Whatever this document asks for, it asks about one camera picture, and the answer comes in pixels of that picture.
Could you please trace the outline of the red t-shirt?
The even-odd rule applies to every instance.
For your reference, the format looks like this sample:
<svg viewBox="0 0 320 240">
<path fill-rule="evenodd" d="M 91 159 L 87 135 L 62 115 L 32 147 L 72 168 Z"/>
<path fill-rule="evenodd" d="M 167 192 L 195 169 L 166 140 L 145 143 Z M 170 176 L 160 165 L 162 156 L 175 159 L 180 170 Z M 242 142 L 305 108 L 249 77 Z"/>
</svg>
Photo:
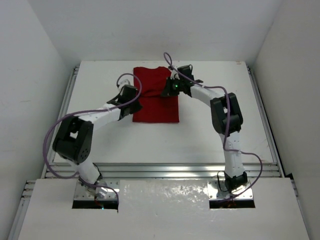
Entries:
<svg viewBox="0 0 320 240">
<path fill-rule="evenodd" d="M 163 97 L 166 80 L 171 72 L 164 66 L 157 68 L 135 67 L 133 74 L 141 82 L 139 103 L 142 109 L 133 114 L 135 123 L 176 124 L 179 123 L 179 101 L 177 96 Z"/>
</svg>

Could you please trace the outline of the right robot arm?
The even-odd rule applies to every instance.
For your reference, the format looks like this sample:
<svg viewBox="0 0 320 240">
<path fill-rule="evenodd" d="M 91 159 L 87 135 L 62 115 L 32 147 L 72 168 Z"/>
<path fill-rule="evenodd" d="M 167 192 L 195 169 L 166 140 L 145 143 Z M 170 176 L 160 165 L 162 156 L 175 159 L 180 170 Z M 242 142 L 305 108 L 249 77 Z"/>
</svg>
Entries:
<svg viewBox="0 0 320 240">
<path fill-rule="evenodd" d="M 236 95 L 228 93 L 223 87 L 220 88 L 223 93 L 218 93 L 215 87 L 204 86 L 203 81 L 195 80 L 192 65 L 177 69 L 169 66 L 168 69 L 171 74 L 166 78 L 161 96 L 175 97 L 184 93 L 210 108 L 213 128 L 222 141 L 226 191 L 232 193 L 246 185 L 248 177 L 243 166 L 240 147 L 240 131 L 244 120 Z"/>
</svg>

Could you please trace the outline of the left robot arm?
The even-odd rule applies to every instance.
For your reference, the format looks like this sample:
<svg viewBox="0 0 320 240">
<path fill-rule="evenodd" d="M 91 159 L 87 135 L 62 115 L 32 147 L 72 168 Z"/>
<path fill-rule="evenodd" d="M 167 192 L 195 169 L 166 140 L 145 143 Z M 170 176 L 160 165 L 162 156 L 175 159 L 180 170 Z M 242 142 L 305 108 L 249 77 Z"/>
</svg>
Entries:
<svg viewBox="0 0 320 240">
<path fill-rule="evenodd" d="M 140 111 L 138 93 L 137 87 L 124 84 L 118 95 L 102 107 L 66 116 L 61 121 L 52 149 L 74 167 L 83 184 L 92 187 L 102 179 L 99 168 L 89 158 L 94 132 Z"/>
</svg>

